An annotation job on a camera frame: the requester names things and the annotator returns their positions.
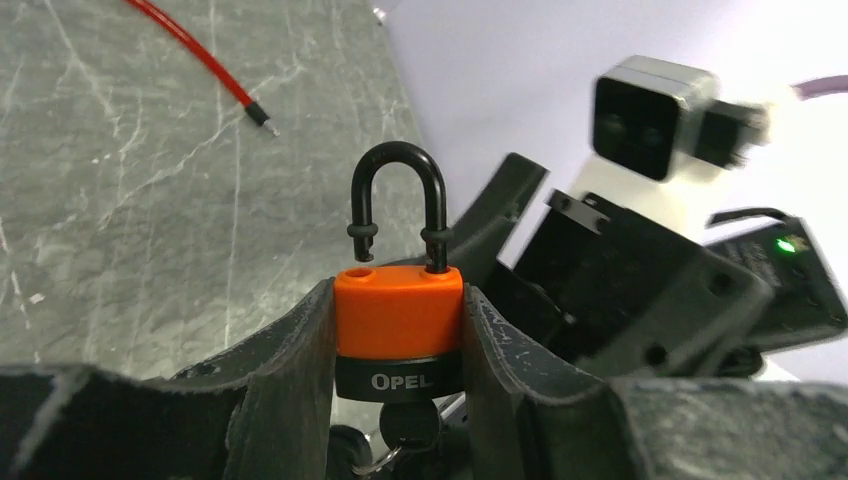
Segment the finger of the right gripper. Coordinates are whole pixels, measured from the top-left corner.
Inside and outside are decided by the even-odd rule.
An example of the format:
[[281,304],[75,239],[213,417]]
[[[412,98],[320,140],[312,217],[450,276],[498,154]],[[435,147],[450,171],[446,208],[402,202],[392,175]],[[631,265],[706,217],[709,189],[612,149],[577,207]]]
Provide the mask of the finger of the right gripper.
[[452,227],[448,261],[460,270],[465,282],[477,287],[486,283],[499,253],[547,175],[546,168],[518,153],[504,158]]

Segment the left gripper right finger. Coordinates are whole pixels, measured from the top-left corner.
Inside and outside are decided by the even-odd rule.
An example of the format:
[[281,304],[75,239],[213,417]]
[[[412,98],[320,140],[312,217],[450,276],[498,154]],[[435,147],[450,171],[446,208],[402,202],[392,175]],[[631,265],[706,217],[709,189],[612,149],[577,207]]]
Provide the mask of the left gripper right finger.
[[478,479],[843,479],[847,391],[785,381],[604,381],[465,293],[462,356]]

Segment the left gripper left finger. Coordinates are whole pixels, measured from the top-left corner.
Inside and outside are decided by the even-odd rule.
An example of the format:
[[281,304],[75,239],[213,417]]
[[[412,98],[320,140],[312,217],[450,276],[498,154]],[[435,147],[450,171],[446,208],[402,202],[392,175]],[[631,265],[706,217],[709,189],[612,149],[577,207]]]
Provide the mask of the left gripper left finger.
[[321,479],[335,362],[332,283],[169,379],[84,364],[1,370],[5,479]]

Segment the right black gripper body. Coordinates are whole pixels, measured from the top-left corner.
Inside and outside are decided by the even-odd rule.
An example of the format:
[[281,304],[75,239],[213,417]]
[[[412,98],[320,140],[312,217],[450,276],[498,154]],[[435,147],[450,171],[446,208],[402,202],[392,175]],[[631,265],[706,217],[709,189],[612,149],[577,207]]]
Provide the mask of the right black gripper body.
[[556,192],[485,296],[555,357],[601,378],[757,374],[749,342],[773,298],[749,270],[595,195]]

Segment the black-headed keys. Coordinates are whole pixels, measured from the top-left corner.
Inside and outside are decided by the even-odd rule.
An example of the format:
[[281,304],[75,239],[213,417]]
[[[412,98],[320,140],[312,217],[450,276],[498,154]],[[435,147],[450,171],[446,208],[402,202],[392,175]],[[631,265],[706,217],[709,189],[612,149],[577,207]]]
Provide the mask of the black-headed keys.
[[370,479],[405,453],[434,448],[442,429],[442,415],[433,400],[384,404],[377,432],[389,451],[375,460],[365,433],[347,425],[332,425],[325,479]]

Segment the orange padlock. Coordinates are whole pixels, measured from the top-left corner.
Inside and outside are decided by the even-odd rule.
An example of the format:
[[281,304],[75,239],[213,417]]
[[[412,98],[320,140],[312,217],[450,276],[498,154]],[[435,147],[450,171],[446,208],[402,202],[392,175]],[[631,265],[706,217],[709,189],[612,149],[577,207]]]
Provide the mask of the orange padlock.
[[[424,194],[425,246],[421,265],[372,265],[378,233],[372,217],[377,172],[398,163],[410,167]],[[449,264],[445,184],[435,160],[422,148],[388,141],[368,150],[351,181],[347,233],[359,267],[334,281],[339,397],[375,403],[411,403],[463,388],[460,323],[465,283]]]

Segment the red cable lock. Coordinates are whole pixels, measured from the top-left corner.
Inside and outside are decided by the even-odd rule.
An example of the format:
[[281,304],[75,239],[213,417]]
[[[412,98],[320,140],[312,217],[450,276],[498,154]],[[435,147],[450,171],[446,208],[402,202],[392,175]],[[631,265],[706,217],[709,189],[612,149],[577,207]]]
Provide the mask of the red cable lock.
[[271,116],[243,88],[235,77],[211,54],[198,40],[170,15],[160,9],[155,3],[147,0],[125,0],[125,3],[147,16],[171,37],[177,40],[192,56],[197,59],[208,72],[216,77],[218,82],[241,105],[245,115],[258,127],[269,131],[278,137],[280,131],[273,124]]

